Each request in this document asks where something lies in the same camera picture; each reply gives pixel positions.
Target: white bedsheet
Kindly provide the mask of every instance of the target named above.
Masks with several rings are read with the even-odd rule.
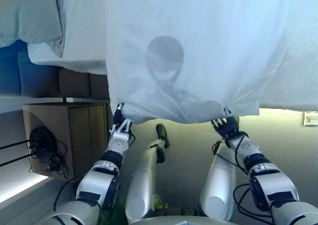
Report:
[[[45,43],[28,44],[31,62],[105,75],[105,0],[63,2],[66,18],[63,57],[55,55]]]

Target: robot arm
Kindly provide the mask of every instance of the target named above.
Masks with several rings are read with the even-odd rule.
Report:
[[[212,125],[244,163],[255,206],[272,214],[276,225],[315,225],[318,209],[300,202],[296,186],[271,163],[239,125],[229,110],[228,118],[214,120]]]
[[[112,209],[118,192],[118,175],[130,137],[130,121],[119,104],[107,150],[79,183],[76,200],[61,206],[43,225],[95,225],[102,210]]]

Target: white sheet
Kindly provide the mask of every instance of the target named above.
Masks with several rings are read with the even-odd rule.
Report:
[[[60,58],[45,43],[29,44],[31,62],[105,75],[105,0],[63,0],[65,47]]]
[[[106,0],[112,110],[124,102],[134,123],[258,114],[286,53],[289,2]]]

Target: white label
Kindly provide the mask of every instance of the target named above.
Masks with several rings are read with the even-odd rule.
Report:
[[[318,125],[318,112],[307,111],[304,112],[304,126],[317,126]]]

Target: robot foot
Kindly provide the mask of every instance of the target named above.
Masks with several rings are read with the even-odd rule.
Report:
[[[157,124],[156,131],[158,134],[158,138],[165,141],[164,148],[168,148],[169,141],[168,141],[168,137],[167,137],[167,131],[165,130],[164,125],[161,123]]]

